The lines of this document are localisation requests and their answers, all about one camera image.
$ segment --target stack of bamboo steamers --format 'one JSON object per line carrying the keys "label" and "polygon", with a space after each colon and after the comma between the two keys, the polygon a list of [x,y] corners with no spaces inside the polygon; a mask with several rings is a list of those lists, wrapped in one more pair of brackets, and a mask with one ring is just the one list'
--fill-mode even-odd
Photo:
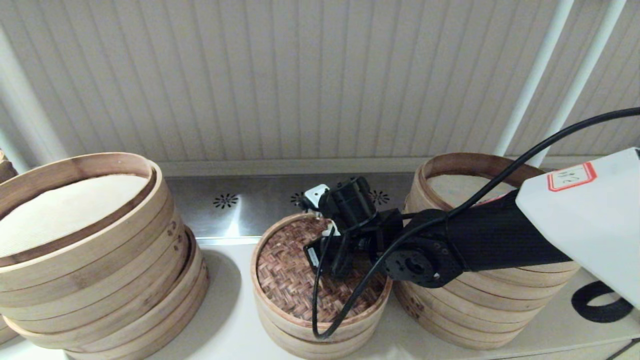
{"label": "stack of bamboo steamers", "polygon": [[[415,173],[404,211],[449,211],[497,176],[511,160],[484,154],[436,156]],[[522,166],[491,198],[543,172]],[[423,328],[462,347],[488,350],[509,343],[579,269],[574,262],[464,273],[443,288],[398,282],[394,291]]]}
{"label": "stack of bamboo steamers", "polygon": [[62,160],[0,184],[0,313],[76,359],[142,359],[209,285],[162,172],[142,156]]}
{"label": "stack of bamboo steamers", "polygon": [[[2,150],[0,150],[0,184],[16,175],[18,175],[18,173],[13,168],[11,161],[9,161]],[[16,336],[18,336],[18,333],[13,331],[6,322],[4,322],[4,319],[0,317],[0,344],[6,343]]]}

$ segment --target white wall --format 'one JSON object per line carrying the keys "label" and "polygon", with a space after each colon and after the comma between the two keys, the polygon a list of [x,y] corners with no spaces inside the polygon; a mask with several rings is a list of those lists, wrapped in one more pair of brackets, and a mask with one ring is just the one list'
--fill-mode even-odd
{"label": "white wall", "polygon": [[[71,155],[406,158],[493,150],[555,7],[5,0],[0,24]],[[510,155],[541,140],[606,7],[575,2]],[[628,1],[569,122],[640,106],[638,24]],[[551,154],[607,154],[639,136],[638,119],[616,121]]]}

